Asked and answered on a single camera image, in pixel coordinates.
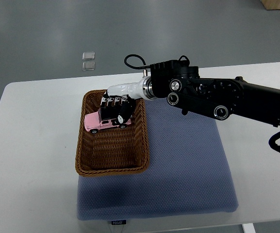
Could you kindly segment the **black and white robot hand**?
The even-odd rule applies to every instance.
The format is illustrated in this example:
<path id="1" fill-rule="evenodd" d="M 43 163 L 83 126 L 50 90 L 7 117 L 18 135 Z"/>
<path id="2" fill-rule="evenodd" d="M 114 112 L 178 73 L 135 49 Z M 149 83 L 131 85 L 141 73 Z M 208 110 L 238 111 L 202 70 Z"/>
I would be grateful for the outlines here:
<path id="1" fill-rule="evenodd" d="M 125 99 L 117 115 L 116 121 L 119 124 L 126 123 L 136 108 L 136 100 L 151 100 L 154 95 L 151 92 L 151 77 L 145 76 L 137 83 L 125 83 L 108 87 L 101 99 L 101 107 L 104 107 L 111 100 L 118 98 Z"/>

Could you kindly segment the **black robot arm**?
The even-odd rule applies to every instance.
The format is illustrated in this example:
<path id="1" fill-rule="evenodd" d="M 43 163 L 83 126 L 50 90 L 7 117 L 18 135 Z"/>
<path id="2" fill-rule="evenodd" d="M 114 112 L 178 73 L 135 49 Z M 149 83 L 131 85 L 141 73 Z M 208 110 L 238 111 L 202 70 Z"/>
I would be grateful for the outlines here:
<path id="1" fill-rule="evenodd" d="M 280 90 L 234 79 L 201 78 L 188 60 L 170 60 L 149 66 L 151 91 L 169 105 L 218 120 L 231 114 L 280 126 Z"/>

